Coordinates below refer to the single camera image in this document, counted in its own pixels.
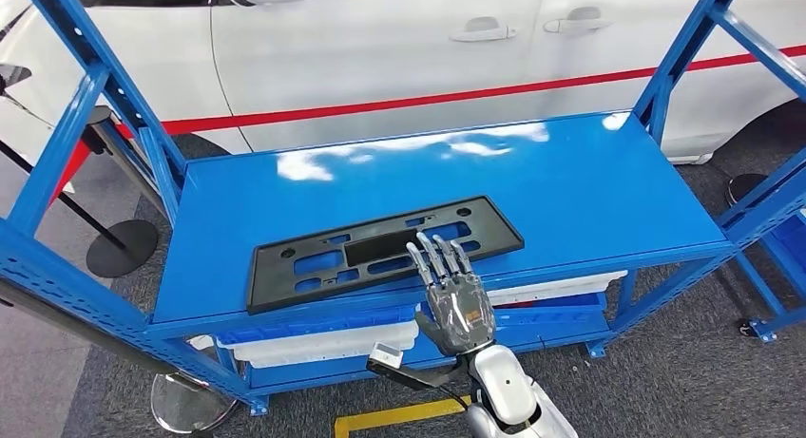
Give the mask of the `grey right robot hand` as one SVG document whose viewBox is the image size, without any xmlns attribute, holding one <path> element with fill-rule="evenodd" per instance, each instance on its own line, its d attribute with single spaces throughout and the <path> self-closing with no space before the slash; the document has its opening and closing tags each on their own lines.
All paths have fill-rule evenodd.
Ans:
<svg viewBox="0 0 806 438">
<path fill-rule="evenodd" d="M 446 356 L 478 351 L 494 340 L 494 312 L 481 278 L 455 240 L 415 234 L 406 249 L 426 289 L 428 310 L 415 314 L 422 333 Z"/>
</svg>

